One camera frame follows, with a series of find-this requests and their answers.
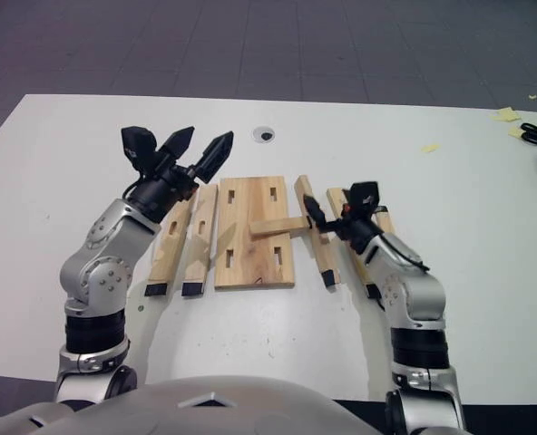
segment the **round hole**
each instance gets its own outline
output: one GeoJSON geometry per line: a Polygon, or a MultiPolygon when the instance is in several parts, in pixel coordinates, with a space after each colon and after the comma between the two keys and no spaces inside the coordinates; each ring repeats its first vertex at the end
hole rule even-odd
{"type": "Polygon", "coordinates": [[[252,139],[258,143],[269,143],[275,139],[275,131],[266,126],[257,127],[252,131],[252,139]]]}

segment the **white table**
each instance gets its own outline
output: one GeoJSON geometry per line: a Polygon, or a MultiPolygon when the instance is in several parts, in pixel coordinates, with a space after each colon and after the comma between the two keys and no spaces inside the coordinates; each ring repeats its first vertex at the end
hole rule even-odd
{"type": "MultiPolygon", "coordinates": [[[[507,135],[491,111],[384,105],[29,95],[0,130],[0,375],[52,380],[63,344],[63,261],[135,179],[120,128],[159,141],[194,125],[195,161],[235,132],[222,177],[309,175],[325,208],[330,187],[379,181],[398,234],[447,294],[448,343],[467,403],[537,403],[537,148],[507,135]],[[260,125],[276,138],[261,145],[260,125]],[[426,154],[421,148],[439,143],[426,154]]],[[[523,112],[537,123],[537,113],[523,112]]],[[[293,239],[292,289],[180,293],[163,312],[148,382],[249,374],[337,399],[383,400],[384,317],[364,296],[336,241],[343,284],[322,285],[310,245],[293,239]]],[[[134,282],[149,273],[148,252],[134,282]]],[[[181,285],[181,273],[174,288],[181,285]]]]}

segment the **wooden block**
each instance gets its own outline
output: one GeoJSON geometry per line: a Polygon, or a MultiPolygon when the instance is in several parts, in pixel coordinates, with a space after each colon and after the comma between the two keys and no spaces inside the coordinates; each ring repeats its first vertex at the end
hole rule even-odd
{"type": "MultiPolygon", "coordinates": [[[[342,188],[328,188],[327,189],[327,198],[329,199],[329,204],[333,209],[333,215],[335,218],[341,218],[341,212],[343,211],[343,205],[347,203],[345,198],[345,193],[343,193],[342,188]]],[[[371,285],[373,282],[367,274],[366,265],[361,262],[357,252],[354,251],[348,242],[346,242],[347,250],[349,251],[349,256],[351,256],[351,261],[353,266],[356,269],[357,275],[359,276],[359,281],[363,285],[371,285]]]]}
{"type": "MultiPolygon", "coordinates": [[[[333,214],[336,218],[341,218],[341,212],[343,211],[343,205],[347,203],[347,198],[345,193],[343,193],[342,188],[328,188],[327,197],[329,199],[329,204],[333,209],[333,214]]],[[[380,227],[386,233],[394,233],[394,226],[387,212],[387,208],[383,208],[384,211],[379,211],[374,214],[376,218],[377,226],[380,227]]],[[[366,265],[362,263],[359,259],[359,255],[354,251],[348,242],[346,242],[349,255],[351,256],[351,261],[356,269],[359,280],[363,285],[372,285],[373,282],[367,274],[366,265]]]]}
{"type": "Polygon", "coordinates": [[[204,293],[206,275],[210,266],[210,245],[214,228],[214,212],[218,186],[209,184],[199,189],[198,203],[194,211],[192,239],[188,251],[188,263],[184,283],[181,287],[182,296],[194,296],[204,293]]]}
{"type": "Polygon", "coordinates": [[[252,237],[251,222],[288,217],[283,177],[222,179],[215,286],[294,285],[289,233],[252,237]]]}
{"type": "MultiPolygon", "coordinates": [[[[306,216],[307,210],[305,209],[305,203],[303,202],[303,195],[309,195],[311,197],[313,196],[313,189],[311,188],[306,175],[301,175],[298,177],[297,181],[295,182],[295,192],[297,192],[297,199],[298,204],[301,207],[301,213],[303,216],[306,216]]],[[[309,234],[311,237],[311,245],[313,246],[313,253],[315,254],[315,259],[317,260],[319,273],[323,277],[325,286],[329,287],[330,285],[338,284],[339,271],[337,270],[335,258],[333,257],[329,237],[327,234],[320,234],[316,226],[313,226],[309,230],[309,234]]]]}
{"type": "Polygon", "coordinates": [[[309,228],[307,217],[285,217],[282,219],[260,220],[250,223],[252,236],[266,236],[279,233],[290,233],[309,228]]]}
{"type": "Polygon", "coordinates": [[[162,229],[160,245],[151,266],[146,296],[165,295],[168,283],[173,281],[180,262],[181,251],[186,241],[186,230],[194,197],[189,201],[179,201],[168,213],[166,226],[162,229]]]}

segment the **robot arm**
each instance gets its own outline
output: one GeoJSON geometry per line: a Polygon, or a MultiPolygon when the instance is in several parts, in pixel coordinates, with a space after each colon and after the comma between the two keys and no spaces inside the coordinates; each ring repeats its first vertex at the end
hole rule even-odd
{"type": "Polygon", "coordinates": [[[213,140],[196,165],[183,168],[176,160],[193,131],[173,133],[156,151],[150,131],[122,129],[125,155],[140,177],[99,216],[61,269],[68,298],[56,401],[98,403],[136,387],[135,372],[123,365],[130,346],[124,309],[133,269],[168,211],[196,191],[196,177],[208,183],[232,147],[229,132],[213,140]]]}
{"type": "Polygon", "coordinates": [[[346,196],[342,218],[333,222],[326,222],[313,198],[305,197],[305,205],[321,232],[349,241],[382,295],[396,385],[386,396],[388,427],[400,435],[435,427],[464,430],[444,334],[444,289],[416,252],[371,220],[379,200],[376,183],[354,184],[346,196]]]}

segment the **yellow sticky note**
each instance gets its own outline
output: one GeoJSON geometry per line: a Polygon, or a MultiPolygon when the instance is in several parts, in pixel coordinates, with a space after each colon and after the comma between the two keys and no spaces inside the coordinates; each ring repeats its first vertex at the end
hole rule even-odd
{"type": "Polygon", "coordinates": [[[512,107],[505,107],[498,111],[498,115],[492,115],[493,120],[495,121],[516,121],[521,118],[521,116],[513,110],[512,107]]]}
{"type": "Polygon", "coordinates": [[[524,133],[524,130],[517,126],[511,127],[511,129],[508,132],[509,135],[513,136],[516,139],[520,139],[523,133],[524,133]]]}
{"type": "Polygon", "coordinates": [[[433,152],[436,151],[438,148],[440,148],[440,145],[437,143],[433,143],[432,145],[427,145],[422,148],[422,152],[433,152]]]}

